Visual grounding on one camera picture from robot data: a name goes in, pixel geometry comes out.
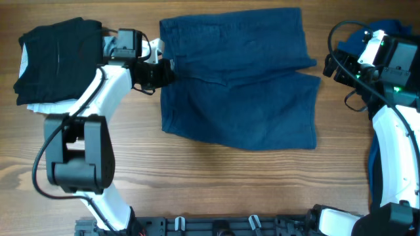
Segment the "navy blue shorts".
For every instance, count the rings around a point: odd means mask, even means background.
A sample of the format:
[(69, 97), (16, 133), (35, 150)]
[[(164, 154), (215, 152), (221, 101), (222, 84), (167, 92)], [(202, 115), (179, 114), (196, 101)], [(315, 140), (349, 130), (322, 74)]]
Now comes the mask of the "navy blue shorts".
[(161, 90), (164, 132), (248, 150), (314, 149), (320, 78), (299, 8), (166, 18), (164, 58), (176, 79)]

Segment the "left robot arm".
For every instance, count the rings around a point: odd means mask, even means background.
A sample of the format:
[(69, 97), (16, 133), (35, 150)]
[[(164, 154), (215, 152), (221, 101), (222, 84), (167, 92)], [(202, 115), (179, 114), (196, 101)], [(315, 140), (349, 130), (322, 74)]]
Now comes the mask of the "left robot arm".
[(104, 53), (80, 99), (65, 113), (45, 119), (45, 142), (35, 158), (31, 179), (38, 193), (58, 199), (37, 183), (37, 168), (44, 157), (47, 179), (64, 191), (61, 198), (79, 199), (93, 214), (93, 233), (146, 235), (113, 183), (116, 159), (108, 123), (131, 89), (153, 95), (172, 83), (173, 61), (162, 58), (165, 44), (161, 39), (151, 41), (135, 29), (116, 32), (115, 46)]

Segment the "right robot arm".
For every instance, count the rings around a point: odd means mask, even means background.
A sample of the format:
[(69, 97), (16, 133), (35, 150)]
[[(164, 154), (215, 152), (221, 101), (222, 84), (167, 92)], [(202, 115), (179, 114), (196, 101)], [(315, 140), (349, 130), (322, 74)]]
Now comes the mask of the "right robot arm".
[(330, 52), (324, 73), (364, 99), (373, 125), (370, 212), (315, 205), (307, 235), (419, 234), (419, 41), (369, 29), (363, 46), (357, 56)]

